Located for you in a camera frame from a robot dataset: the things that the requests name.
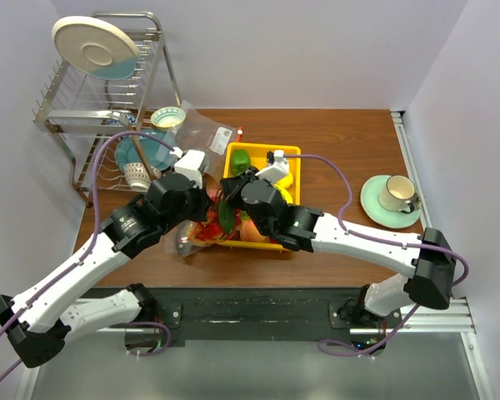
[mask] mint green saucer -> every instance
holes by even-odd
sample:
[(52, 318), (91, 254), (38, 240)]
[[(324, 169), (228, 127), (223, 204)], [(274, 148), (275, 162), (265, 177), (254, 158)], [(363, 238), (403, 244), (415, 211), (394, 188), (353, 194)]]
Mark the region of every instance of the mint green saucer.
[(398, 211), (388, 211), (380, 205), (378, 197), (390, 175), (377, 175), (368, 179), (361, 189), (361, 205), (365, 213), (375, 223), (387, 228), (401, 229), (411, 227), (419, 218), (421, 210), (404, 214)]

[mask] cable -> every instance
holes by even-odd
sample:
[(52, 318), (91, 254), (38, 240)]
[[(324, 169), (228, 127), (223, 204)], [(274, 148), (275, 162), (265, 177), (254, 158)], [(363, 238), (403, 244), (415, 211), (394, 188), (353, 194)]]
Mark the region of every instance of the cable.
[[(342, 228), (342, 230), (345, 233), (351, 234), (351, 235), (356, 236), (356, 237), (361, 238), (361, 239), (370, 240), (372, 242), (387, 244), (389, 246), (398, 246), (401, 248), (404, 245), (404, 243), (402, 243), (402, 242), (381, 239), (380, 237), (370, 236), (370, 235), (367, 235), (365, 233), (356, 232), (356, 231), (353, 231), (352, 229), (347, 228), (346, 224), (343, 221), (343, 214), (347, 210), (347, 208), (350, 207), (350, 205), (352, 204), (352, 201), (353, 201), (352, 188), (350, 187), (350, 183), (348, 182), (347, 178), (343, 174), (343, 171), (341, 171), (339, 169), (339, 167), (336, 166), (329, 159), (327, 159), (323, 156), (319, 156), (317, 154), (286, 154), (285, 157), (286, 158), (314, 158), (314, 159), (323, 161), (341, 177), (341, 179), (344, 182), (344, 185), (346, 186), (347, 191), (348, 191), (348, 201), (339, 210), (339, 213), (337, 215), (337, 221), (339, 223), (339, 226)], [(435, 252), (447, 254), (450, 257), (456, 258), (457, 260), (459, 260), (461, 262), (461, 264), (463, 265), (463, 272), (462, 272), (462, 275), (458, 279), (456, 279), (456, 281), (454, 281), (453, 286), (458, 285), (459, 283), (463, 282), (465, 280), (465, 278), (468, 276), (469, 266), (468, 266), (467, 260), (465, 260), (465, 258), (463, 256), (457, 254), (456, 252), (454, 252), (450, 249), (447, 249), (445, 247), (434, 246), (432, 244), (424, 244), (424, 243), (406, 243), (406, 247), (433, 250)], [(404, 324), (418, 310), (419, 307), (420, 307), (419, 304), (415, 304), (415, 306), (413, 306), (411, 311), (409, 311), (407, 313), (407, 315), (402, 319), (402, 321), (384, 339), (382, 339), (380, 342), (374, 344), (371, 347), (365, 348), (364, 350), (357, 350), (355, 347), (349, 345), (348, 343), (341, 342), (339, 340), (333, 340), (333, 339), (323, 339), (323, 340), (318, 341), (317, 348), (321, 352), (326, 353), (330, 356), (354, 357), (354, 356), (368, 355), (368, 354), (374, 352), (375, 350), (377, 350), (378, 348), (380, 348), (383, 344), (387, 343), (389, 341), (389, 339), (391, 339), (398, 332), (398, 330), (404, 326)], [(338, 345), (341, 345), (341, 346), (344, 346), (347, 348), (353, 348), (354, 350), (356, 350), (356, 352), (333, 352), (333, 351), (323, 347), (325, 344), (328, 344), (328, 343), (338, 344)]]
[[(94, 208), (94, 229), (92, 230), (92, 239), (91, 239), (91, 242), (89, 243), (89, 245), (87, 246), (87, 249), (85, 250), (85, 252), (78, 258), (78, 261), (77, 262), (73, 262), (70, 266), (68, 266), (67, 268), (65, 268), (64, 270), (62, 270), (58, 275), (56, 275), (53, 279), (51, 279), (50, 281), (48, 281), (44, 286), (42, 286), (41, 288), (39, 288), (39, 290), (37, 290), (35, 292), (35, 294), (33, 294), (27, 301), (26, 301), (26, 305), (24, 307), (21, 307), (17, 312), (15, 312), (7, 321), (6, 323), (3, 324), (3, 326), (0, 327), (0, 337), (9, 329), (9, 327), (15, 323), (15, 321), (18, 320), (18, 318), (20, 316), (22, 316), (26, 310), (33, 304), (35, 303), (35, 301), (37, 301), (38, 298), (41, 297), (41, 295), (43, 295), (49, 288), (51, 288), (54, 284), (56, 284), (60, 279), (62, 279), (63, 277), (65, 277), (67, 274), (69, 274), (74, 268), (76, 268), (80, 263), (83, 262), (83, 260), (85, 260), (85, 258), (88, 257), (88, 255), (91, 253), (91, 251), (94, 249), (94, 246), (96, 245), (96, 242), (97, 242), (97, 237), (98, 237), (98, 234), (99, 234), (99, 231), (100, 231), (100, 205), (98, 203), (98, 188), (97, 188), (97, 185), (96, 185), (96, 182), (97, 182), (97, 175), (98, 175), (98, 168), (97, 166), (100, 164), (100, 162), (102, 161), (102, 156), (104, 154), (104, 151), (106, 150), (106, 148), (108, 148), (108, 146), (117, 141), (118, 139), (120, 138), (125, 138), (127, 136), (140, 136), (140, 137), (143, 137), (143, 138), (148, 138), (148, 139), (152, 139), (154, 142), (158, 142), (160, 143), (161, 145), (163, 145), (164, 147), (168, 148), (170, 151), (173, 151), (174, 150), (174, 147), (171, 146), (170, 144), (168, 144), (167, 142), (164, 142), (163, 140), (157, 138), (157, 137), (154, 137), (152, 135), (148, 135), (146, 133), (142, 133), (142, 132), (136, 132), (136, 131), (126, 131), (126, 132), (120, 132), (120, 133), (117, 133), (116, 135), (113, 135), (111, 136), (107, 141), (105, 141), (102, 146), (97, 150), (97, 152), (95, 153), (95, 156), (94, 156), (94, 162), (93, 162), (93, 165), (92, 165), (92, 173), (91, 173), (91, 189), (92, 189), (92, 204), (93, 204), (93, 208)], [(162, 327), (160, 328), (164, 328), (167, 330), (167, 335), (168, 335), (168, 338), (170, 339), (171, 335), (170, 335), (170, 331), (168, 331), (168, 328), (165, 327), (164, 325), (162, 325)], [(161, 353), (162, 351), (164, 351), (164, 349), (166, 348), (167, 344), (165, 343), (165, 346), (163, 347), (160, 347), (160, 349), (156, 350), (156, 351), (153, 351), (151, 353), (149, 353), (148, 355), (149, 356), (152, 356), (152, 355), (155, 355), (155, 354), (159, 354)], [(2, 374), (0, 376), (0, 382), (14, 369), (16, 368), (22, 361), (21, 360), (18, 360), (17, 362), (15, 362), (4, 374)]]
[(2, 375), (0, 375), (0, 382), (3, 381), (5, 379), (5, 377), (13, 371), (13, 369), (18, 367), (22, 363), (23, 362), (20, 358), (16, 362), (14, 362), (11, 367), (9, 367), (6, 371), (4, 371), (4, 373)]
[(161, 347), (156, 348), (155, 350), (151, 352), (137, 352), (135, 353), (138, 357), (149, 357), (149, 356), (155, 356), (156, 354), (163, 353), (165, 350), (167, 350), (168, 346), (170, 346), (170, 342), (173, 340), (173, 335), (170, 332), (170, 329), (163, 325), (162, 323), (159, 322), (130, 322), (127, 323), (126, 326), (128, 327), (141, 327), (141, 326), (148, 326), (148, 327), (155, 327), (155, 328), (161, 328), (163, 331), (167, 333), (167, 341), (165, 344), (163, 344)]

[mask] wooden table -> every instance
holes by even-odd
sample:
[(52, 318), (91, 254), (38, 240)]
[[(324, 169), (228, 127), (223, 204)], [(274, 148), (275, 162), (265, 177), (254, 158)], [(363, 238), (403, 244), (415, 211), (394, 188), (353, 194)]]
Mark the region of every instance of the wooden table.
[[(203, 110), (232, 127), (243, 126), (243, 141), (299, 146), (303, 153), (329, 158), (346, 174), (354, 203), (345, 219), (377, 227), (361, 208), (365, 181), (378, 174), (406, 174), (387, 110)], [(124, 205), (129, 192), (100, 193), (102, 220)], [(340, 177), (319, 161), (302, 161), (302, 205), (336, 213), (347, 200)], [(93, 209), (87, 209), (77, 238), (83, 244), (93, 230)], [(420, 233), (417, 222), (404, 232)], [(99, 286), (143, 283), (158, 287), (351, 287), (380, 282), (392, 271), (337, 254), (278, 253), (212, 246), (187, 257), (165, 253), (164, 242), (150, 247)]]

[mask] green vegetable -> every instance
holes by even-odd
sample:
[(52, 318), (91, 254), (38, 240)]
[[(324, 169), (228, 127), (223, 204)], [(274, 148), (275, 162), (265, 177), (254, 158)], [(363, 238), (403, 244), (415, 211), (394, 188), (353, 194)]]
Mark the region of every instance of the green vegetable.
[(241, 175), (252, 165), (250, 156), (246, 150), (242, 148), (236, 148), (232, 151), (232, 156), (230, 158), (230, 171), (234, 177)]
[(230, 233), (235, 225), (235, 210), (226, 200), (221, 200), (218, 204), (218, 223), (224, 233)]

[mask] yellow fruit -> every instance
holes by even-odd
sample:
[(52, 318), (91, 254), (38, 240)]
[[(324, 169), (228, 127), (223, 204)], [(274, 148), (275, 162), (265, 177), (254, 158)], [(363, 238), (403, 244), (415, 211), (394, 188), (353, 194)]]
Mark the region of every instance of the yellow fruit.
[(259, 233), (252, 221), (245, 221), (242, 223), (241, 240), (244, 242), (263, 243), (267, 240), (267, 237)]
[(284, 187), (281, 187), (281, 186), (278, 186), (277, 184), (274, 185), (274, 187), (280, 191), (280, 193), (282, 194), (283, 198), (285, 199), (285, 201), (288, 203), (288, 204), (291, 204), (293, 202), (293, 196), (291, 196), (291, 193), (289, 193), (287, 191), (286, 188)]
[(294, 177), (291, 173), (288, 173), (286, 177), (283, 177), (276, 184), (284, 189), (289, 189), (294, 182)]

